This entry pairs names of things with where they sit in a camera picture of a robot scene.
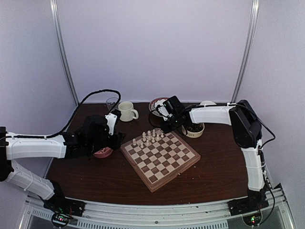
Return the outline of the white queen chess piece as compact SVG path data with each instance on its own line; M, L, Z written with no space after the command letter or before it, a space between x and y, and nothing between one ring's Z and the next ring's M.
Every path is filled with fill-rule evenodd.
M148 130L148 132L147 132L147 139L148 139L148 140L151 140L151 138L152 138L151 131Z

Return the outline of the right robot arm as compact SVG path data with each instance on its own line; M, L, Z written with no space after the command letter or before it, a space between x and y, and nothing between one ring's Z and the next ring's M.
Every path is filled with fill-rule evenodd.
M226 104L208 101L186 107L176 96L172 96L159 102L155 108L163 117L161 129L165 133L181 126L201 123L231 126L234 141L242 150L248 175L248 197L244 206L251 211L262 206L267 190L262 123L247 100Z

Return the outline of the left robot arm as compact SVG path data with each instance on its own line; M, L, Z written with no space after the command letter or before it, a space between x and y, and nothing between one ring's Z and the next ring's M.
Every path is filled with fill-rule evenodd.
M116 132L118 116L92 115L85 118L77 131L54 135L17 135L0 129L0 180L11 182L38 195L58 212L64 212L69 204L60 185L44 179L16 162L19 158L52 157L75 159L90 157L104 148L121 147L124 133Z

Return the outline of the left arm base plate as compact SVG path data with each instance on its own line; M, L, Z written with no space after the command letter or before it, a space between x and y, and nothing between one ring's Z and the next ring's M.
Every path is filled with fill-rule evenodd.
M49 200L42 200L44 207L53 211L54 213L60 213L66 216L78 216L83 215L85 209L85 202L63 198L63 197L52 197Z

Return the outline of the white king chess piece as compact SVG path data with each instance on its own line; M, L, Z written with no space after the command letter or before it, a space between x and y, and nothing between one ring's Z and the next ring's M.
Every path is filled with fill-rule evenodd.
M146 133L145 133L145 132L142 133L142 140L143 140L144 142L146 141Z

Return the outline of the white knight chess piece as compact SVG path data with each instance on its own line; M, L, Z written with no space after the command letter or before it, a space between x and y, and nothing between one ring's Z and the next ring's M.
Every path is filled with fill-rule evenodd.
M135 139L135 138L132 140L132 145L133 145L133 146L136 146L136 145L137 145L137 142L136 142L136 139Z

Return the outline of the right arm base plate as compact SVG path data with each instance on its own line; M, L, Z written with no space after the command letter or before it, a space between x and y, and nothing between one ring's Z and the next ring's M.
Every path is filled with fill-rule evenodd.
M259 201L250 197L233 199L228 202L231 216L259 211L259 209L266 208L268 206L269 203L267 200L263 199Z

